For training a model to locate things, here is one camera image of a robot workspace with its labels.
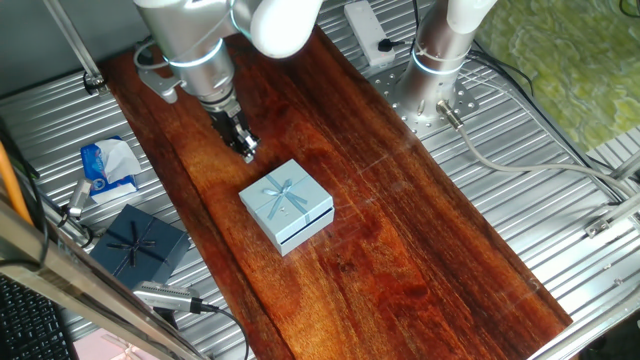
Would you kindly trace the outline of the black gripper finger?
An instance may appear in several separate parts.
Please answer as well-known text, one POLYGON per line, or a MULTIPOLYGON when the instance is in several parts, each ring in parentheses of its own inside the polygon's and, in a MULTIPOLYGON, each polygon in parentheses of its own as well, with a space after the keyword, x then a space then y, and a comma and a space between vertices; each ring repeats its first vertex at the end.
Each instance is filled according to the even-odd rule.
POLYGON ((259 144, 259 139, 255 137, 248 128, 242 125, 239 126, 238 133, 244 151, 255 152, 259 144))
POLYGON ((253 152, 245 152, 239 138, 233 141, 233 149, 242 156, 245 163, 253 161, 253 152))

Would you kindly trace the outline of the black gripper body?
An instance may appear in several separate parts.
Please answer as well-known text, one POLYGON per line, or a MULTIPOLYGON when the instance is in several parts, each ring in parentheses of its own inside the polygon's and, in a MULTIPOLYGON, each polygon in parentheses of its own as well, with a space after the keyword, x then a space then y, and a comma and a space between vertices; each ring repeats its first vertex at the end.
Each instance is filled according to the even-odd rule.
POLYGON ((240 143, 244 137, 243 127, 239 120, 241 107, 236 105, 230 110, 209 111, 213 127, 219 133, 225 143, 240 143))

